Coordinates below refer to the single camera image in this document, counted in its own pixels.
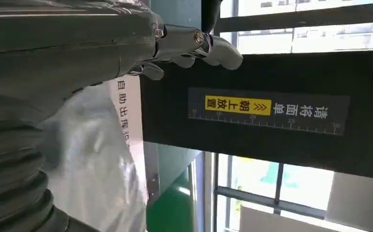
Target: screw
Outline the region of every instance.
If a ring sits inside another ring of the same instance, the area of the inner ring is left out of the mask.
[[[195,32],[194,39],[195,39],[195,42],[197,44],[202,43],[203,42],[203,33],[202,33],[202,31]]]

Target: plastic wrap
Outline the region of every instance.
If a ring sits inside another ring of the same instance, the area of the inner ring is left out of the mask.
[[[46,131],[43,169],[55,205],[102,232],[145,231],[144,181],[108,85],[85,88],[41,127]]]

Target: robotic hand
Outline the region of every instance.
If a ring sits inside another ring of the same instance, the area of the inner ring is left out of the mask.
[[[158,80],[161,62],[188,68],[196,58],[242,62],[227,41],[164,25],[136,0],[0,0],[0,231],[95,231],[53,206],[35,127],[86,86]]]

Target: metal frame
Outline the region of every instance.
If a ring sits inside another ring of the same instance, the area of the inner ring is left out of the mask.
[[[235,198],[238,200],[246,201],[246,202],[252,202],[256,204],[261,204],[264,206],[268,206],[273,208],[273,213],[280,215],[281,210],[292,212],[295,214],[313,217],[317,219],[324,220],[326,211],[321,209],[312,208],[306,205],[296,204],[292,202],[282,201],[280,199],[280,192],[282,189],[282,179],[283,179],[283,170],[284,170],[284,164],[279,163],[278,168],[278,177],[276,180],[276,194],[274,198],[265,197],[261,195],[257,195],[250,192],[245,192],[237,189],[231,188],[231,177],[232,177],[232,156],[228,156],[228,173],[227,173],[227,187],[219,186],[218,185],[218,172],[219,172],[219,153],[215,154],[215,180],[214,180],[214,232],[217,232],[217,224],[216,224],[216,211],[217,211],[217,199],[218,195],[222,195],[227,198],[227,206],[226,206],[226,221],[225,226],[229,226],[230,222],[230,201],[231,198]]]

